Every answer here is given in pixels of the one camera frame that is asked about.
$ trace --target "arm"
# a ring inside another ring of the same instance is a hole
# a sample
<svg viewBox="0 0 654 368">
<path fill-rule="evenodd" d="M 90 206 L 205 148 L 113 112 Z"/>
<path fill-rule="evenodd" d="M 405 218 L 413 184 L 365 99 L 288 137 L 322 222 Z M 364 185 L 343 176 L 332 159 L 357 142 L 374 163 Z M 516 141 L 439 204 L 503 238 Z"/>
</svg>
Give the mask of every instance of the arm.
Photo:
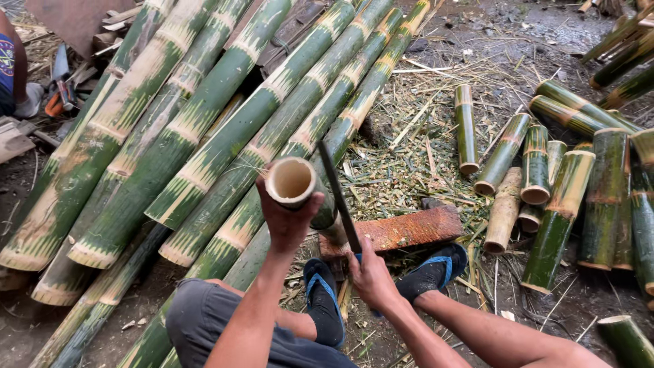
<svg viewBox="0 0 654 368">
<path fill-rule="evenodd" d="M 302 209 L 292 212 L 270 198 L 263 178 L 257 179 L 256 186 L 270 229 L 270 250 L 259 275 L 211 351 L 207 368 L 266 366 L 284 277 L 307 235 L 310 220 L 324 200 L 323 194 L 314 193 Z"/>
<path fill-rule="evenodd" d="M 414 305 L 493 367 L 609 367 L 579 344 L 470 308 L 436 290 L 420 294 Z"/>
<path fill-rule="evenodd" d="M 362 262 L 349 253 L 352 283 L 361 299 L 380 311 L 398 330 L 419 367 L 469 367 L 457 352 L 449 347 L 416 314 L 409 302 L 398 292 L 388 273 L 384 259 L 372 249 L 370 240 L 361 241 Z"/>
</svg>

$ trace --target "person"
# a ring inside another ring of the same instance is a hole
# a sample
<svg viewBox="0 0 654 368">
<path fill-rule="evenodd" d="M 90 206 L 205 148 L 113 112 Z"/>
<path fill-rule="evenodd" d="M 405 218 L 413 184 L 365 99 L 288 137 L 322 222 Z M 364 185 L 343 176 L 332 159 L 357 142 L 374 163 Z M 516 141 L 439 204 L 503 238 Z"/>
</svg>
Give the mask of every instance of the person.
<svg viewBox="0 0 654 368">
<path fill-rule="evenodd" d="M 186 279 L 167 312 L 165 324 L 184 368 L 206 367 L 356 367 L 336 348 L 345 328 L 336 304 L 336 283 L 319 259 L 304 268 L 308 313 L 278 306 L 281 289 L 309 222 L 322 204 L 314 193 L 296 211 L 270 198 L 263 178 L 256 181 L 271 244 L 246 293 L 220 280 Z M 465 269 L 458 244 L 439 249 L 397 283 L 377 256 L 371 240 L 361 239 L 362 260 L 349 253 L 351 280 L 359 297 L 399 332 L 419 367 L 469 367 L 468 363 L 419 317 L 425 311 L 452 331 L 489 365 L 514 367 L 608 367 L 570 340 L 540 333 L 519 323 L 470 308 L 439 289 Z"/>
<path fill-rule="evenodd" d="M 43 87 L 27 83 L 27 55 L 20 37 L 0 12 L 0 116 L 28 119 L 39 112 Z"/>
</svg>

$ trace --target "dirt floor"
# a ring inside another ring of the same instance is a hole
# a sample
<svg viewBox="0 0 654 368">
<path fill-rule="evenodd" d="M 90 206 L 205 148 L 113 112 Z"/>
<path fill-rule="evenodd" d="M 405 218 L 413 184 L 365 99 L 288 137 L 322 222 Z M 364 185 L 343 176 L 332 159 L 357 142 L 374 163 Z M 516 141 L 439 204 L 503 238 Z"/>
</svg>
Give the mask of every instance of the dirt floor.
<svg viewBox="0 0 654 368">
<path fill-rule="evenodd" d="M 413 6 L 413 0 L 401 0 L 398 5 L 406 13 Z M 455 78 L 437 73 L 394 73 L 372 109 L 366 138 L 355 139 L 339 169 L 346 179 L 344 187 L 355 221 L 415 212 L 421 208 L 421 199 L 426 197 L 459 207 L 467 234 L 462 242 L 470 247 L 475 260 L 473 265 L 478 270 L 473 277 L 468 271 L 462 278 L 474 283 L 483 293 L 478 295 L 452 282 L 447 286 L 450 297 L 491 313 L 511 312 L 516 322 L 538 329 L 544 316 L 550 314 L 543 332 L 572 340 L 577 340 L 596 317 L 630 314 L 644 333 L 654 339 L 651 314 L 642 302 L 632 272 L 576 267 L 580 221 L 568 244 L 564 256 L 566 266 L 559 270 L 553 293 L 545 296 L 519 287 L 530 242 L 522 241 L 527 238 L 516 234 L 514 240 L 518 246 L 508 254 L 501 257 L 483 255 L 479 246 L 491 202 L 474 195 L 474 177 L 461 177 L 456 170 L 452 85 L 466 81 L 473 86 L 474 100 L 481 102 L 475 105 L 480 152 L 486 151 L 508 117 L 520 105 L 528 103 L 534 87 L 542 79 L 556 74 L 555 79 L 587 99 L 596 101 L 601 97 L 601 92 L 592 90 L 587 84 L 600 66 L 594 62 L 581 65 L 574 54 L 588 51 L 599 42 L 611 29 L 614 19 L 602 17 L 594 9 L 581 17 L 577 13 L 579 5 L 567 5 L 571 3 L 446 0 L 405 56 L 427 67 L 457 65 L 442 70 Z M 32 63 L 43 62 L 33 58 L 35 56 L 30 59 Z M 402 61 L 396 68 L 422 67 Z M 38 80 L 39 75 L 35 74 L 32 79 Z M 407 138 L 389 151 L 387 147 L 426 102 L 433 102 L 424 114 L 426 121 L 418 120 L 408 130 Z M 654 110 L 651 106 L 654 106 L 653 94 L 634 101 L 621 111 L 634 122 L 652 127 Z M 54 136 L 61 122 L 41 117 L 39 124 Z M 562 130 L 551 130 L 551 135 L 568 144 L 575 144 L 579 139 Z M 424 155 L 425 141 L 435 155 L 435 183 L 430 179 L 434 172 Z M 37 154 L 32 150 L 0 165 L 0 220 L 10 221 L 12 209 L 26 197 L 35 172 L 43 167 L 47 154 L 47 148 L 40 148 Z M 0 224 L 0 230 L 4 229 L 4 224 Z M 0 245 L 8 237 L 1 237 Z M 432 248 L 407 248 L 388 253 L 385 255 L 387 265 L 394 276 L 399 276 L 420 264 L 431 254 Z M 289 273 L 300 271 L 303 262 L 312 254 L 315 255 L 315 251 L 301 249 Z M 138 325 L 125 331 L 122 327 L 141 318 L 149 321 L 184 273 L 182 267 L 153 257 L 150 266 L 141 273 L 89 345 L 81 367 L 114 367 L 143 330 Z M 33 302 L 30 292 L 27 288 L 0 293 L 0 361 L 3 367 L 27 367 L 68 311 L 68 308 Z M 290 277 L 281 303 L 291 310 L 304 310 L 301 280 Z M 346 309 L 349 317 L 343 352 L 355 363 L 375 368 L 415 366 L 392 326 L 384 319 L 374 318 L 355 292 Z M 425 320 L 472 366 L 487 366 L 438 322 L 428 316 Z M 595 326 L 588 329 L 579 343 L 617 367 Z"/>
</svg>

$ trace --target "flip-flop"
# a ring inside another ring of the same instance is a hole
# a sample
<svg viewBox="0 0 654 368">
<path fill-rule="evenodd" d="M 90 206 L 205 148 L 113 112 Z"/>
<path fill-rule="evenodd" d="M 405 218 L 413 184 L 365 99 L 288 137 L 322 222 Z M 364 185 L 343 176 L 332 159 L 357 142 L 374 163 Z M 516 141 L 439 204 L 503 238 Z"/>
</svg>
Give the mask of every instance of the flip-flop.
<svg viewBox="0 0 654 368">
<path fill-rule="evenodd" d="M 452 258 L 450 256 L 441 255 L 450 245 L 455 247 L 455 252 L 458 254 L 458 258 L 460 260 L 456 269 L 452 269 Z M 409 274 L 418 271 L 424 265 L 429 265 L 430 263 L 445 262 L 445 277 L 443 278 L 441 285 L 438 287 L 439 290 L 443 289 L 443 287 L 445 287 L 445 285 L 447 285 L 451 279 L 461 275 L 466 270 L 466 266 L 468 265 L 468 252 L 466 251 L 466 248 L 457 243 L 451 243 L 448 246 L 437 250 L 429 259 L 409 272 Z"/>
<path fill-rule="evenodd" d="M 316 285 L 316 283 L 319 283 L 320 285 L 322 285 L 322 287 L 327 291 L 327 294 L 329 294 L 329 296 L 334 301 L 334 307 L 336 308 L 336 313 L 338 314 L 338 320 L 341 322 L 341 326 L 343 328 L 343 337 L 338 342 L 338 344 L 336 344 L 336 348 L 338 349 L 345 342 L 345 324 L 343 323 L 343 317 L 341 316 L 341 309 L 338 306 L 338 302 L 336 299 L 336 285 L 334 285 L 334 288 L 332 289 L 332 287 L 329 284 L 327 284 L 327 282 L 324 280 L 324 278 L 322 278 L 322 276 L 318 272 L 314 273 L 311 279 L 307 279 L 307 270 L 311 269 L 314 263 L 322 263 L 327 269 L 329 269 L 329 266 L 319 258 L 311 258 L 305 264 L 303 278 L 304 278 L 304 284 L 307 286 L 307 291 L 305 293 L 307 298 L 307 311 L 311 310 L 312 308 L 311 300 L 309 298 L 311 294 L 311 290 L 313 289 L 313 286 Z"/>
</svg>

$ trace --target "hand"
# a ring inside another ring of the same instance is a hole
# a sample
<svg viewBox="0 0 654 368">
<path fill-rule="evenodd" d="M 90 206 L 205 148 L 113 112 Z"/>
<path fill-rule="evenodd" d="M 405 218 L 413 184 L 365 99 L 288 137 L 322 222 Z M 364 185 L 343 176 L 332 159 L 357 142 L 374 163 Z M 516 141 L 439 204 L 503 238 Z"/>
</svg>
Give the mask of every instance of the hand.
<svg viewBox="0 0 654 368">
<path fill-rule="evenodd" d="M 266 191 L 262 176 L 256 179 L 261 208 L 270 232 L 270 250 L 279 254 L 295 254 L 309 232 L 309 224 L 324 202 L 324 194 L 313 193 L 298 211 L 291 211 L 275 202 Z"/>
<path fill-rule="evenodd" d="M 383 313 L 384 307 L 392 302 L 402 299 L 393 279 L 388 273 L 384 259 L 375 254 L 370 239 L 360 239 L 362 255 L 361 265 L 354 253 L 347 253 L 350 263 L 352 285 L 359 293 L 359 297 L 372 309 Z"/>
</svg>

